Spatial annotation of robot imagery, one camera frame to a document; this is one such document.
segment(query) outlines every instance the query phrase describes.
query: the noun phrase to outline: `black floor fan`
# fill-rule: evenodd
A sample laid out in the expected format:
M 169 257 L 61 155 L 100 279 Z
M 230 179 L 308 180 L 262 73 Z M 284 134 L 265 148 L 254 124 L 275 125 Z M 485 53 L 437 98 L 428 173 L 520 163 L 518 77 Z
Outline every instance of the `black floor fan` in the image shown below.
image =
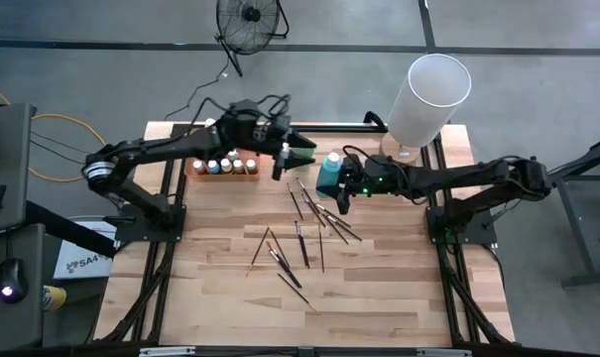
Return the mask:
M 280 14 L 287 30 L 277 34 Z M 242 68 L 238 55 L 248 56 L 261 51 L 273 37 L 287 37 L 289 21 L 280 0 L 217 0 L 216 41 L 227 53 L 240 76 Z

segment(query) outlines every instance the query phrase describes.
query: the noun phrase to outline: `wooden table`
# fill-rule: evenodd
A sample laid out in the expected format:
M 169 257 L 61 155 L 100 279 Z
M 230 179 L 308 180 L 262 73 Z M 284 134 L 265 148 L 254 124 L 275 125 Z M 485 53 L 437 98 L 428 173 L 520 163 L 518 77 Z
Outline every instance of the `wooden table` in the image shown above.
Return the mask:
M 150 122 L 145 138 L 165 138 L 173 123 Z M 442 130 L 449 167 L 473 164 L 466 128 Z M 317 143 L 320 163 L 345 144 L 378 153 L 382 134 L 306 134 Z M 135 182 L 158 192 L 165 164 L 138 167 Z M 175 164 L 176 185 L 179 163 Z M 184 203 L 187 218 L 177 245 L 167 295 L 161 343 L 181 345 L 312 345 L 360 347 L 449 346 L 438 261 L 423 224 L 423 206 L 403 197 L 375 195 L 351 198 L 344 220 L 364 240 L 350 245 L 329 227 L 322 229 L 325 274 L 319 268 L 317 223 L 297 195 L 301 223 L 312 269 L 303 267 L 294 221 L 299 219 L 287 191 L 299 191 L 298 176 L 313 199 L 319 164 L 305 172 L 288 172 L 271 180 L 271 160 L 263 158 L 257 182 L 194 182 L 189 180 Z M 479 188 L 454 191 L 469 196 Z M 336 212 L 332 199 L 320 203 Z M 267 224 L 276 233 L 310 310 L 277 277 L 277 266 L 262 249 L 249 278 L 245 273 Z M 136 299 L 148 244 L 133 243 L 119 253 L 112 267 L 95 338 L 110 332 Z M 513 330 L 498 267 L 479 246 L 466 246 L 471 289 L 483 311 L 507 338 Z M 154 301 L 149 303 L 150 311 Z M 464 310 L 458 303 L 463 335 Z M 146 318 L 149 330 L 152 314 Z

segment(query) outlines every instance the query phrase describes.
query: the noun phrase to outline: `floor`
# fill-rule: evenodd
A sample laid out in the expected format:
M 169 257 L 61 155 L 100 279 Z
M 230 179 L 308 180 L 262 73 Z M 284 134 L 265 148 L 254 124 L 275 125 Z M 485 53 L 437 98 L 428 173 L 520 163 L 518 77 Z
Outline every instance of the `floor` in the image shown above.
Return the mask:
M 425 45 L 417 0 L 283 2 L 292 28 L 289 38 L 276 44 Z M 0 39 L 212 44 L 214 3 L 0 0 Z M 427 4 L 440 47 L 600 49 L 600 0 Z M 228 77 L 200 95 L 227 103 L 290 93 L 290 113 L 298 121 L 359 122 L 367 110 L 385 118 L 419 56 L 327 48 L 264 52 L 240 58 L 243 78 L 228 69 Z M 467 125 L 478 160 L 536 155 L 553 168 L 600 140 L 600 56 L 456 57 L 471 72 L 473 89 L 452 122 Z M 142 136 L 147 121 L 162 120 L 183 105 L 192 89 L 212 79 L 224 63 L 224 53 L 218 51 L 0 49 L 0 90 L 13 102 L 33 103 L 39 113 L 80 118 L 106 142 L 116 143 Z M 207 110 L 201 118 L 217 114 Z M 176 119 L 190 120 L 191 115 L 188 111 Z M 42 120 L 34 130 L 86 151 L 98 148 L 85 130 L 64 121 Z M 50 176 L 78 174 L 78 166 L 38 148 L 32 149 L 31 163 Z M 60 184 L 32 178 L 29 198 L 64 215 L 114 212 L 84 181 Z M 559 286 L 584 269 L 557 193 L 539 203 L 522 203 L 496 223 L 496 231 L 517 340 L 534 347 L 600 353 L 600 286 L 567 291 Z M 77 288 L 98 291 L 102 286 L 98 281 L 88 284 Z M 48 343 L 81 342 L 96 301 L 72 304 L 65 317 L 51 316 Z

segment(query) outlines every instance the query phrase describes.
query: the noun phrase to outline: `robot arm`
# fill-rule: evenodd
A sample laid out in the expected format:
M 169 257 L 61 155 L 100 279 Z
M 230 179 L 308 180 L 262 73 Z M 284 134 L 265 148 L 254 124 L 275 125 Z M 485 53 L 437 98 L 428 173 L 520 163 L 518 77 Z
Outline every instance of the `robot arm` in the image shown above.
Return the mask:
M 286 108 L 288 97 L 280 98 L 278 103 L 284 100 Z M 282 171 L 314 163 L 314 159 L 294 154 L 291 148 L 314 148 L 315 143 L 291 128 L 290 116 L 271 110 L 269 115 L 262 113 L 258 104 L 263 101 L 231 104 L 212 126 L 191 131 L 190 125 L 174 138 L 106 145 L 86 157 L 82 173 L 91 190 L 101 195 L 115 193 L 140 208 L 150 221 L 170 226 L 174 215 L 168 198 L 152 195 L 128 179 L 138 165 L 192 157 L 204 161 L 220 159 L 237 148 L 272 156 L 273 179 L 279 180 Z
M 460 229 L 476 213 L 518 198 L 540 200 L 550 193 L 544 165 L 535 158 L 505 157 L 487 164 L 428 170 L 406 166 L 381 155 L 369 156 L 362 166 L 354 154 L 344 159 L 337 184 L 317 189 L 335 198 L 339 212 L 346 214 L 350 195 L 389 193 L 415 200 L 441 189 L 485 184 L 492 186 L 469 198 L 453 198 L 445 203 L 442 217 L 445 227 Z

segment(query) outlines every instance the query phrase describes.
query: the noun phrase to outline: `black computer mouse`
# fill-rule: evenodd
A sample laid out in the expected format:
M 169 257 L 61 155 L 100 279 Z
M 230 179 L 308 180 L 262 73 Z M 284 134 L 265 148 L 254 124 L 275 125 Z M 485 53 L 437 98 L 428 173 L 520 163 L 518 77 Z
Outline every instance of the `black computer mouse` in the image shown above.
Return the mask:
M 22 259 L 7 259 L 0 263 L 0 299 L 6 303 L 21 301 L 29 293 Z

